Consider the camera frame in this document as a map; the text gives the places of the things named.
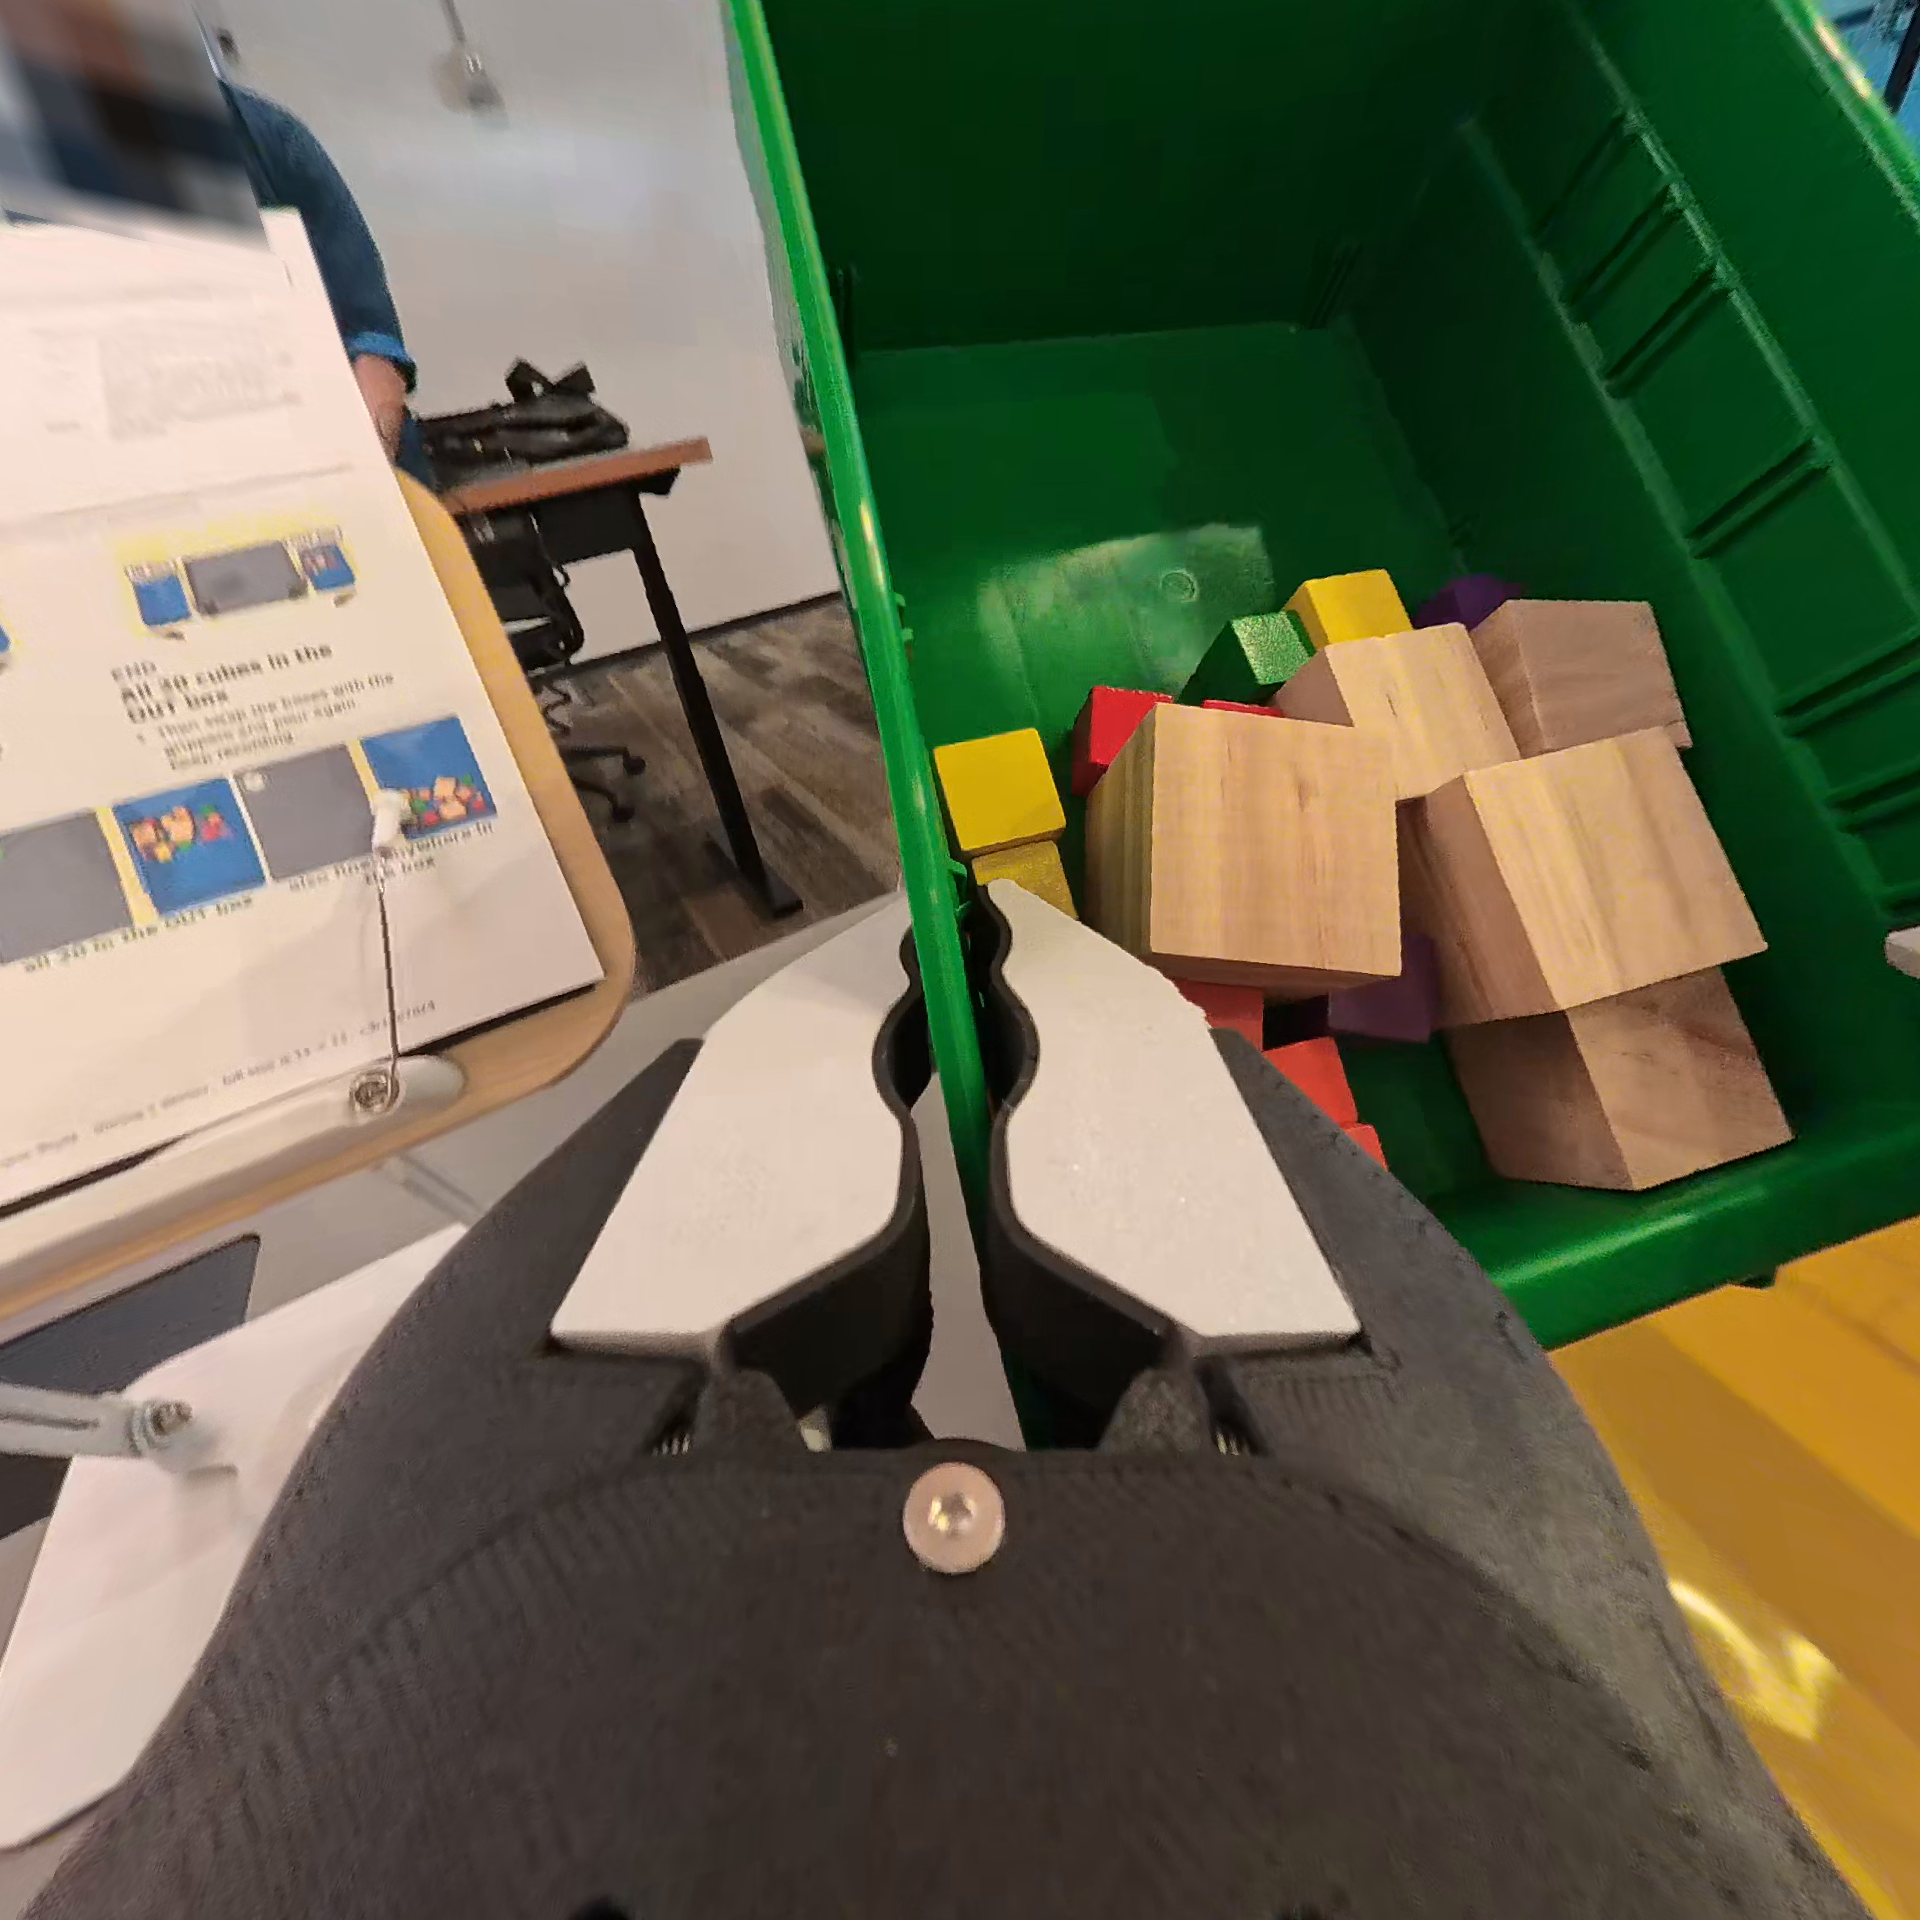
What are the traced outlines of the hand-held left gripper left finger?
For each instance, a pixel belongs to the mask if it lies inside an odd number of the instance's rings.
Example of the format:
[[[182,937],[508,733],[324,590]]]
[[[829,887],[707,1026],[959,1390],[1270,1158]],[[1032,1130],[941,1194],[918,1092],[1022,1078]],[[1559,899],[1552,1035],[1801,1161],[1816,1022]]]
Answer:
[[[735,1370],[920,1353],[927,1078],[907,902],[889,897],[708,1029],[550,1338]]]

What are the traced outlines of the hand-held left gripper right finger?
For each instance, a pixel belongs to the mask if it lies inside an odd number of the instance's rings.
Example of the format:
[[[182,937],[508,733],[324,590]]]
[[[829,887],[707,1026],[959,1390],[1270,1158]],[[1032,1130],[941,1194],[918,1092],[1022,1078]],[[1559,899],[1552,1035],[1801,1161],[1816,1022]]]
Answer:
[[[1013,879],[987,902],[1025,1044],[999,1116],[1013,1227],[1195,1357],[1348,1347],[1356,1308],[1201,1013]]]

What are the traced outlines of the pile of wooden cubes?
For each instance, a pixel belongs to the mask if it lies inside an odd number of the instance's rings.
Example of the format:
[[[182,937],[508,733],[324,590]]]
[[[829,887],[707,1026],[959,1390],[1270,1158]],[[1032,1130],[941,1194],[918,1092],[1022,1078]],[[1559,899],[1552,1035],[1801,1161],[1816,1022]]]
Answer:
[[[1457,579],[1301,582],[1312,658],[1270,707],[1088,691],[1072,729],[1084,878],[1032,729],[934,753],[977,883],[1081,914],[1254,1039],[1437,1039],[1487,1167],[1643,1194],[1791,1140],[1725,970],[1765,937],[1685,765],[1643,598]]]

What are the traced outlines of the green wooden cube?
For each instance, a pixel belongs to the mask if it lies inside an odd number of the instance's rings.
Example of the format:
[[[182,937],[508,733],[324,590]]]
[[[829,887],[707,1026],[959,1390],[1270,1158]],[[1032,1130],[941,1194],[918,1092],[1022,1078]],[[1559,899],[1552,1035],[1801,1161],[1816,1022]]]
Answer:
[[[1238,614],[1211,637],[1179,691],[1179,705],[1267,708],[1312,654],[1313,643],[1299,614]]]

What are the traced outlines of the yellow plastic box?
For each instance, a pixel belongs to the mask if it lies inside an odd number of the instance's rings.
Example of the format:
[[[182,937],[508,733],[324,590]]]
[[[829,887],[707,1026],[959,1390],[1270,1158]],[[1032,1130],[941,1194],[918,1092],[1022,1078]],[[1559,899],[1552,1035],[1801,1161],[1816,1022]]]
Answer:
[[[1918,1916],[1915,1218],[1552,1359],[1777,1788]]]

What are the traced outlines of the green plastic box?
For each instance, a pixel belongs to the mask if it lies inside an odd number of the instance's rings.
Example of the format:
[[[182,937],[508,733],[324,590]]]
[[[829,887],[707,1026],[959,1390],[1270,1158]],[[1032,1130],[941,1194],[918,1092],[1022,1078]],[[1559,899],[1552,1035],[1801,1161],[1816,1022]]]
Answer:
[[[1649,602],[1793,1140],[1499,1182],[1435,1044],[1388,1163],[1547,1345],[1915,1217],[1915,135],[1821,4],[727,4],[735,140],[878,707],[927,749],[1177,687],[1313,574]]]

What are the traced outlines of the wooden document stand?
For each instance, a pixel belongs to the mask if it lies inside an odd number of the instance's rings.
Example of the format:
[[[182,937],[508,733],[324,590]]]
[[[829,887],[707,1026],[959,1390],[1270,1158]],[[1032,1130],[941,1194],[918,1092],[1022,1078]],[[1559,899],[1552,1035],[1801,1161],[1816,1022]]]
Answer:
[[[272,1234],[275,1214],[317,1217],[310,1194],[357,1174],[399,1174],[441,1220],[236,1329],[159,1334],[161,1353],[115,1397],[126,1407],[5,1379],[5,1454],[67,1468],[51,1517],[27,1524],[31,1562],[5,1548],[5,1879],[16,1857],[68,1843],[152,1743],[347,1377],[487,1211],[420,1148],[575,1073],[632,987],[627,907],[467,542],[419,482],[399,492],[603,973],[433,1044],[379,1116],[357,1108],[349,1076],[334,1078],[5,1217],[5,1357],[128,1308],[152,1311],[158,1290],[246,1252],[286,1267],[301,1252]]]

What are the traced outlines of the black office chair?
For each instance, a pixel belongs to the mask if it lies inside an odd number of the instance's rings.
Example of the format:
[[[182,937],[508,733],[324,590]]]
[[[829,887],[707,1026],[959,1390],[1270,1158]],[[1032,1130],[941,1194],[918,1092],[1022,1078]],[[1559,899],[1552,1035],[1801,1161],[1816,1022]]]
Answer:
[[[571,739],[571,671],[587,637],[568,598],[568,575],[545,550],[527,510],[477,511],[457,518],[494,612],[542,711],[545,732],[567,765],[567,780],[582,799],[599,799],[607,826],[636,815],[630,783],[645,759],[606,743]]]

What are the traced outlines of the brown table black legs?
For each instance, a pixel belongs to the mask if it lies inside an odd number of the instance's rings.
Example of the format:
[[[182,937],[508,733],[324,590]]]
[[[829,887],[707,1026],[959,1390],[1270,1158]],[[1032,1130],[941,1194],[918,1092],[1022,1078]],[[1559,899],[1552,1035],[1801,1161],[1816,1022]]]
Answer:
[[[708,465],[711,457],[707,438],[606,450],[565,465],[472,478],[443,492],[441,506],[468,538],[476,538],[485,521],[512,514],[526,516],[543,559],[558,569],[617,554],[632,559],[716,812],[716,827],[708,833],[711,845],[757,897],[763,914],[784,921],[799,910],[799,899],[766,865],[729,746],[645,510],[649,495],[672,492],[683,469]]]

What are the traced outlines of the black bag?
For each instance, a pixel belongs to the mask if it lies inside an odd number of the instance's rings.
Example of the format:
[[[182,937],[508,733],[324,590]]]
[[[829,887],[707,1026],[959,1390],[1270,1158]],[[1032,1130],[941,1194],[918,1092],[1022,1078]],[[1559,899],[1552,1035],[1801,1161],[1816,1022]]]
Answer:
[[[504,401],[415,419],[422,454],[445,486],[494,469],[567,465],[632,444],[629,426],[599,403],[587,363],[549,374],[518,358],[504,382]]]

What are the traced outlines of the printed instruction sheet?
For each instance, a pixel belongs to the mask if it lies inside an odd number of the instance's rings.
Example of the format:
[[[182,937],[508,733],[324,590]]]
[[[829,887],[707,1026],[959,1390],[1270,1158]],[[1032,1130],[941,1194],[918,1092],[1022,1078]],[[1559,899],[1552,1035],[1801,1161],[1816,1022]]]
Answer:
[[[5,1205],[603,978],[267,229],[5,238]]]

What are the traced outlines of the hanging ceiling fixture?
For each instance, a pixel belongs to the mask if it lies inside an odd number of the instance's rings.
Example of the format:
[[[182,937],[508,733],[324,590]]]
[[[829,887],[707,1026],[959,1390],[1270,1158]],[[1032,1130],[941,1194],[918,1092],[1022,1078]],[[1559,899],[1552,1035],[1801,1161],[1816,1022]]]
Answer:
[[[461,7],[453,0],[436,3],[436,7],[448,34],[448,47],[439,59],[439,95],[443,105],[479,118],[503,116],[504,102],[500,90],[468,37]]]

